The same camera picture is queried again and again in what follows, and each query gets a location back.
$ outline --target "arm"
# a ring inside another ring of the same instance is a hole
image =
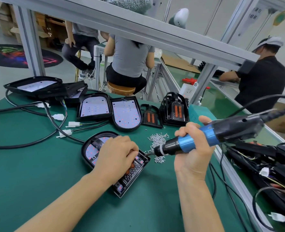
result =
[[[104,54],[106,56],[113,56],[115,51],[115,40],[109,37],[108,42],[104,48]]]
[[[208,117],[200,116],[199,121],[208,123]],[[214,206],[205,177],[214,148],[208,145],[199,125],[188,122],[175,132],[176,136],[187,133],[194,139],[196,149],[188,154],[175,156],[175,172],[179,198],[186,232],[224,232],[223,225]]]
[[[152,69],[154,67],[154,52],[149,52],[146,58],[147,68]]]
[[[65,28],[67,32],[67,39],[65,39],[65,43],[72,47],[72,43],[75,45],[75,40],[73,36],[73,23],[70,21],[65,21]]]
[[[70,232],[84,213],[130,168],[138,146],[128,136],[108,139],[102,146],[91,173],[27,221],[16,232]],[[107,165],[114,159],[114,164]]]
[[[104,38],[106,41],[108,41],[108,39],[109,39],[109,33],[100,31],[100,34],[101,34],[102,38]]]
[[[224,72],[220,78],[219,78],[220,81],[235,81],[235,82],[238,82],[240,81],[240,78],[237,76],[236,72],[235,71],[229,71],[229,72]]]

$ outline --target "red tool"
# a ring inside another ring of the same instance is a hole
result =
[[[197,81],[197,79],[194,79],[194,78],[185,78],[185,79],[182,79],[182,81],[184,82],[187,82],[187,83],[190,83],[191,85],[194,85],[194,83]]]

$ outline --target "right hand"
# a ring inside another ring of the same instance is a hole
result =
[[[109,138],[101,147],[93,173],[107,187],[115,184],[138,155],[138,146],[129,136]]]
[[[211,119],[200,116],[199,121],[205,124]],[[205,134],[199,130],[199,127],[199,124],[188,122],[185,127],[181,127],[175,132],[175,136],[181,137],[189,134],[194,139],[196,149],[191,150],[188,154],[176,155],[174,165],[176,174],[190,175],[196,180],[205,180],[214,147],[209,146]]]
[[[74,45],[76,44],[74,38],[72,38],[72,37],[69,37],[69,38],[65,39],[65,43],[68,44],[70,47],[72,47],[72,43]]]

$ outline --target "woman in gray shirt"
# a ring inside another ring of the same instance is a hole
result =
[[[126,87],[135,87],[141,91],[147,81],[142,76],[146,65],[154,67],[154,47],[110,34],[104,49],[106,56],[114,56],[113,62],[106,69],[107,81]]]

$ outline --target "neck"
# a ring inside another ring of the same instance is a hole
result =
[[[259,59],[263,59],[263,58],[266,58],[266,57],[268,57],[268,56],[275,56],[276,54],[275,53],[272,53],[272,52],[263,52],[261,55],[260,55],[260,57],[259,57]]]

